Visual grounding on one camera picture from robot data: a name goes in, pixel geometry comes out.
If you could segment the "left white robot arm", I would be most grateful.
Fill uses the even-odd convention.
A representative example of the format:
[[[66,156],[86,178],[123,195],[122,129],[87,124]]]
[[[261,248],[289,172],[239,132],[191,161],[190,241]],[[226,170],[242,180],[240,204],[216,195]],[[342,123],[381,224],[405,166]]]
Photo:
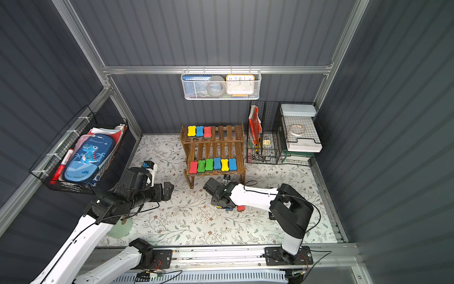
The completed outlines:
[[[86,207],[77,226],[50,263],[33,280],[35,284],[108,284],[130,269],[161,269],[163,261],[149,242],[138,238],[117,256],[85,275],[79,271],[99,241],[120,222],[144,213],[145,204],[168,201],[170,182],[156,183],[156,163],[124,170],[118,183],[99,193]]]

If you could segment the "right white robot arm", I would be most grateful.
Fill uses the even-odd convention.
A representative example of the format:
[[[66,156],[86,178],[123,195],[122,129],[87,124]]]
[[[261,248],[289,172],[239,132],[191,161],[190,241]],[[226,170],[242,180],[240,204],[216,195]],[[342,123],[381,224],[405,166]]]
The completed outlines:
[[[222,209],[253,207],[267,211],[284,231],[284,240],[275,252],[265,249],[269,265],[296,265],[309,262],[300,253],[315,206],[292,186],[283,183],[278,188],[255,188],[237,182],[220,183],[210,178],[203,189],[211,196],[211,204]]]

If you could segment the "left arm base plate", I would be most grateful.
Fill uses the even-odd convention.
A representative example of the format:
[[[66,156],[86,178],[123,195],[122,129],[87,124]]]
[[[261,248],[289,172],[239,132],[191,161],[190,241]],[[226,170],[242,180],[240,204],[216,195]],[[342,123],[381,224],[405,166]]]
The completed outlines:
[[[171,264],[172,255],[172,250],[150,250],[142,255],[140,267],[151,271],[168,269]]]

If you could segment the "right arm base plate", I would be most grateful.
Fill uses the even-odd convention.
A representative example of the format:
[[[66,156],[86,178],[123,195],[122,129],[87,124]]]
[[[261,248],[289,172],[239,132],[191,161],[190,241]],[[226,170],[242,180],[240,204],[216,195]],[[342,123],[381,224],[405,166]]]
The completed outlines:
[[[299,247],[297,254],[292,255],[281,247],[265,247],[264,254],[267,266],[312,265],[312,252],[308,246]]]

